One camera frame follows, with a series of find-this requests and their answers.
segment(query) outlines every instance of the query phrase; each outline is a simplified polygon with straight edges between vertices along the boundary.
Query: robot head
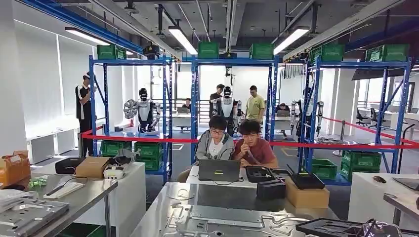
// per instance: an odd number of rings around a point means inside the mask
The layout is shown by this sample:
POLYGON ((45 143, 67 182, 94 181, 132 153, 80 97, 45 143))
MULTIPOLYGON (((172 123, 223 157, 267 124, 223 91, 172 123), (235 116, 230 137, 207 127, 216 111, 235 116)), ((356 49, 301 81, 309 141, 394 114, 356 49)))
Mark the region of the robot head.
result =
POLYGON ((224 97, 228 99, 230 98, 230 96, 231 96, 231 87, 229 86, 224 87, 224 97))
POLYGON ((140 95, 140 99, 142 101, 146 101, 147 100, 147 89, 146 88, 141 88, 139 90, 138 94, 140 95))

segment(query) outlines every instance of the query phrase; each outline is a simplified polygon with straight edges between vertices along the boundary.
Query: metal workbench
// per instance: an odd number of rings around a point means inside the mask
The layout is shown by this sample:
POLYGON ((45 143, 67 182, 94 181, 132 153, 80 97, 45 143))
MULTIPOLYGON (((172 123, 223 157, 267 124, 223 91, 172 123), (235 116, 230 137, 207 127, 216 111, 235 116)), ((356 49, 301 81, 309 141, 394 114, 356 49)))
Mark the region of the metal workbench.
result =
MULTIPOLYGON (((42 176, 43 174, 32 173, 32 177, 42 176)), ((50 192, 59 183, 63 175, 48 175, 47 185, 37 187, 32 190, 37 191, 39 199, 43 199, 45 193, 50 192)), ((97 204, 103 198, 105 199, 105 220, 107 236, 110 236, 110 211, 109 211, 109 193, 118 186, 118 182, 109 179, 92 179, 89 178, 86 185, 60 199, 55 201, 62 201, 69 204, 69 210, 58 219, 55 219, 42 227, 36 232, 33 237, 53 237, 59 234, 73 221, 80 217, 83 213, 97 204)))
POLYGON ((305 236, 294 225, 321 217, 337 219, 329 208, 258 200, 256 189, 168 182, 131 237, 305 236))

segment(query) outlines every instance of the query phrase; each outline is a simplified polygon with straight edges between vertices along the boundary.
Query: red shirt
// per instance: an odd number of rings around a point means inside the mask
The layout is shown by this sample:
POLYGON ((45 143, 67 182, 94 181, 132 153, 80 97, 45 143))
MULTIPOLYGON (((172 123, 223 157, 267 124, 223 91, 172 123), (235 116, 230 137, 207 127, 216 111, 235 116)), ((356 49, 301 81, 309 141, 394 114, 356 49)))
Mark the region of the red shirt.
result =
MULTIPOLYGON (((233 157, 241 152, 240 147, 243 145, 243 143, 244 143, 243 139, 241 139, 240 141, 236 143, 233 157)), ((271 146, 269 145, 269 142, 262 138, 258 138, 256 145, 250 147, 250 152, 252 153, 254 158, 262 164, 269 163, 272 160, 276 159, 271 149, 271 146)), ((256 164, 256 162, 254 162, 254 160, 249 158, 248 156, 249 155, 246 153, 243 156, 243 158, 246 159, 250 164, 256 164)))

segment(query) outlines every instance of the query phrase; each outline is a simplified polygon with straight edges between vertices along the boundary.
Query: glasses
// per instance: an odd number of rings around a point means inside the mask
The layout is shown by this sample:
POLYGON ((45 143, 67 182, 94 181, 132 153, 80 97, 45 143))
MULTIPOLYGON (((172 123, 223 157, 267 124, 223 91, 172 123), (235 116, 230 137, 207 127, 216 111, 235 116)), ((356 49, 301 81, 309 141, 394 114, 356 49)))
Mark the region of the glasses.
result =
POLYGON ((224 131, 217 131, 217 130, 212 130, 212 129, 210 129, 210 132, 215 135, 222 135, 224 133, 224 131))

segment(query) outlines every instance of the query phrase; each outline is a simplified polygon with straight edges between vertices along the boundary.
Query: yellow t-shirt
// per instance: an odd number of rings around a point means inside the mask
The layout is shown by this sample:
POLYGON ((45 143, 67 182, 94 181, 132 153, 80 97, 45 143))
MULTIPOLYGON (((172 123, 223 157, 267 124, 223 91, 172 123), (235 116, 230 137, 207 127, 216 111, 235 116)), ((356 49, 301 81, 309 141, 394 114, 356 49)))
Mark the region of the yellow t-shirt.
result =
POLYGON ((246 103, 247 117, 249 120, 258 120, 261 109, 265 108, 265 102, 262 96, 257 95, 256 97, 250 96, 246 103))

